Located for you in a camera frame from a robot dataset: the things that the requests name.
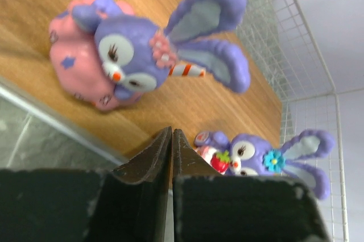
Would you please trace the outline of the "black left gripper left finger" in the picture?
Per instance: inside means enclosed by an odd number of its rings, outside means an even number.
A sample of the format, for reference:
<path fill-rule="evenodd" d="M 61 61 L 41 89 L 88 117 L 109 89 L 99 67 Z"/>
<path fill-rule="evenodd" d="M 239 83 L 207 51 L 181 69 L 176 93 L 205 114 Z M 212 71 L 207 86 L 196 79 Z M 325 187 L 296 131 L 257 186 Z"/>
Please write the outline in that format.
<path fill-rule="evenodd" d="M 163 241 L 172 130 L 108 170 L 1 170 L 2 241 Z"/>

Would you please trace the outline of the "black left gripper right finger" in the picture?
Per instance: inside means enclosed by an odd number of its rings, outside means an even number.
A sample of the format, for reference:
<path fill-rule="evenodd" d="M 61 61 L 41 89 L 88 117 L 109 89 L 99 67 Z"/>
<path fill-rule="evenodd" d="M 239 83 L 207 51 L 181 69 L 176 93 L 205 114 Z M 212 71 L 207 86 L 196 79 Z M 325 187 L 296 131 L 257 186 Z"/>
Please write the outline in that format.
<path fill-rule="evenodd" d="M 224 176 L 173 133 L 175 241 L 329 241 L 317 199 L 290 176 Z"/>

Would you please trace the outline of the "purple bunny donut toy front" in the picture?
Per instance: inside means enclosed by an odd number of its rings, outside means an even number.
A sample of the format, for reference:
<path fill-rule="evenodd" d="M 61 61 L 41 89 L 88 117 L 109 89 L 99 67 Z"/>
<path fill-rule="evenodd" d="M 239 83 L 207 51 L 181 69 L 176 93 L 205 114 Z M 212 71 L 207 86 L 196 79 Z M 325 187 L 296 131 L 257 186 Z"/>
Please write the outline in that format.
<path fill-rule="evenodd" d="M 202 77 L 235 93 L 250 86 L 239 46 L 211 34 L 232 31 L 247 0 L 182 0 L 161 28 L 116 0 L 73 0 L 53 18 L 50 61 L 63 89 L 101 111 L 129 106 L 170 76 Z"/>

